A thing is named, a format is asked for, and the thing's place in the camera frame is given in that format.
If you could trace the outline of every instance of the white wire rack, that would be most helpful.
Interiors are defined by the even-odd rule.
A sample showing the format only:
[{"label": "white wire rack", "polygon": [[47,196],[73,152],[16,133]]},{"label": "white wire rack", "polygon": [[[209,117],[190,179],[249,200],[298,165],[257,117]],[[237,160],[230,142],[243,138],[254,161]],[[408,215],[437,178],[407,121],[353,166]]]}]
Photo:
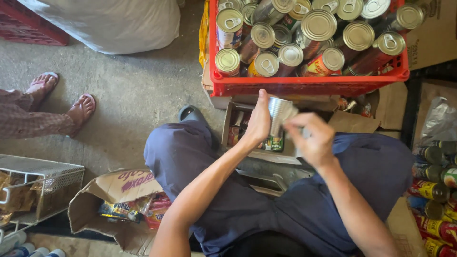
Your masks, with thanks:
[{"label": "white wire rack", "polygon": [[[11,200],[12,189],[32,184],[38,185],[39,190],[41,190],[41,193],[39,194],[40,198],[43,198],[48,194],[66,194],[66,206],[58,206],[56,209],[44,212],[44,215],[40,215],[37,211],[31,211],[13,216],[10,223],[16,224],[15,231],[5,235],[5,231],[0,229],[0,244],[4,239],[13,236],[18,231],[25,230],[65,211],[68,208],[68,203],[66,201],[68,200],[69,202],[74,194],[82,187],[84,170],[84,166],[81,165],[0,154],[0,171],[5,171],[12,177],[20,178],[21,182],[23,182],[17,185],[4,187],[3,190],[6,192],[6,198],[3,201],[0,200],[0,204],[6,204]],[[73,190],[70,194],[74,194],[68,195],[68,192],[66,192],[65,189],[68,189],[71,186]]]}]

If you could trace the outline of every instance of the red crate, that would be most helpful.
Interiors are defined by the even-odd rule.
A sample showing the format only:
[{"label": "red crate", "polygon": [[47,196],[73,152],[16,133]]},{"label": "red crate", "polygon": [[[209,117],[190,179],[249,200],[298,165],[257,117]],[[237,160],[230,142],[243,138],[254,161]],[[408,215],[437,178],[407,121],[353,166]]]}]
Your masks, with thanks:
[{"label": "red crate", "polygon": [[[210,0],[209,13],[209,69],[211,81],[214,84],[211,96],[258,94],[261,88],[275,95],[358,96],[409,78],[406,48],[401,55],[379,68],[378,76],[223,78],[214,62],[214,57],[219,50],[216,42],[217,1]],[[391,2],[391,11],[404,5],[404,0],[391,0]]]},{"label": "red crate", "polygon": [[0,37],[7,41],[64,46],[70,36],[16,0],[0,0]]}]

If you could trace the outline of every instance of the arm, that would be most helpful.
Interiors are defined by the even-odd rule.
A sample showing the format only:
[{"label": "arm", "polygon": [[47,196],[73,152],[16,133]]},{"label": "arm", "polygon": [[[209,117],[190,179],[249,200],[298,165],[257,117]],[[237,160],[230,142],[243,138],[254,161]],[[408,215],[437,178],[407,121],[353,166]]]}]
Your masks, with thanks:
[{"label": "arm", "polygon": [[190,256],[188,232],[236,166],[265,138],[270,131],[268,96],[260,91],[242,139],[187,185],[165,213],[149,257]]},{"label": "arm", "polygon": [[[296,126],[305,126],[311,137],[304,139]],[[399,257],[390,232],[349,181],[332,153],[335,131],[314,113],[302,113],[284,126],[305,160],[327,184],[343,224],[366,257]]]}]

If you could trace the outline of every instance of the plastic bottle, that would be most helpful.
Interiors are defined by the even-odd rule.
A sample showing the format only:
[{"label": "plastic bottle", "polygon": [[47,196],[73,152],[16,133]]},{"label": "plastic bottle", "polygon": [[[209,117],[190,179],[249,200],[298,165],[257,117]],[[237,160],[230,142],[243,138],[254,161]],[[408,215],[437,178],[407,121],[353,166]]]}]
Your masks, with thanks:
[{"label": "plastic bottle", "polygon": [[34,250],[35,246],[33,244],[25,243],[2,257],[27,257]]},{"label": "plastic bottle", "polygon": [[50,252],[46,257],[66,257],[65,252],[60,249],[55,249],[54,251]]},{"label": "plastic bottle", "polygon": [[10,252],[14,248],[18,248],[25,243],[26,238],[27,234],[24,231],[19,231],[11,237],[4,239],[0,244],[0,255]]},{"label": "plastic bottle", "polygon": [[49,250],[45,247],[40,247],[33,251],[29,256],[27,257],[45,257],[49,254]]}]

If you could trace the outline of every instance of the navy blue pants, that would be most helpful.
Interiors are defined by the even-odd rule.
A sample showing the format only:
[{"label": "navy blue pants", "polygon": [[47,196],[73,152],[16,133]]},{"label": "navy blue pants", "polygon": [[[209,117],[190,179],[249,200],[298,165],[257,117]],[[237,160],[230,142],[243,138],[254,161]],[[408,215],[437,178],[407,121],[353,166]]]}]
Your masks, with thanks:
[{"label": "navy blue pants", "polygon": [[[174,201],[218,158],[210,146],[210,131],[199,122],[165,124],[149,136],[144,159]],[[333,153],[352,184],[386,220],[412,183],[410,150],[388,136],[337,133]],[[294,182],[281,197],[270,200],[233,172],[191,230],[210,257],[236,239],[266,230],[295,238],[324,257],[348,256],[356,249],[319,175]]]}]

